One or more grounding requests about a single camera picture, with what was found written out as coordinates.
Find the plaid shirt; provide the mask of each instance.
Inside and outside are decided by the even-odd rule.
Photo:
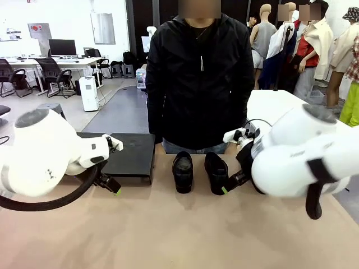
[[[359,83],[359,35],[354,39],[353,54],[354,60],[348,67],[346,76]]]

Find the mannequin hand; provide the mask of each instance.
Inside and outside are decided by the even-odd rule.
[[[225,150],[224,154],[226,154],[226,155],[237,155],[238,154],[237,144],[229,143],[229,145],[228,145],[227,149]]]
[[[306,64],[307,64],[307,60],[303,59],[299,64],[299,69],[298,69],[299,73],[302,73],[304,71]]]
[[[163,148],[161,143],[156,144],[156,146],[155,146],[155,154],[160,154],[160,155],[166,154],[166,152],[164,151],[164,148]]]

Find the black shoe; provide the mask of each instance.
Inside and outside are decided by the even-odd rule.
[[[204,167],[211,184],[211,191],[216,195],[224,195],[229,190],[224,187],[228,183],[228,166],[216,153],[209,152]]]
[[[192,190],[193,182],[193,163],[191,155],[186,151],[181,151],[174,158],[172,173],[176,190],[179,193],[188,193]]]

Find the zipper pull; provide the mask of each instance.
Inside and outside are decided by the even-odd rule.
[[[204,68],[203,68],[203,58],[201,56],[201,71],[203,72],[204,71]]]

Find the neon green pants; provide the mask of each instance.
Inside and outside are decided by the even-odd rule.
[[[352,82],[339,120],[351,127],[359,125],[359,83]]]

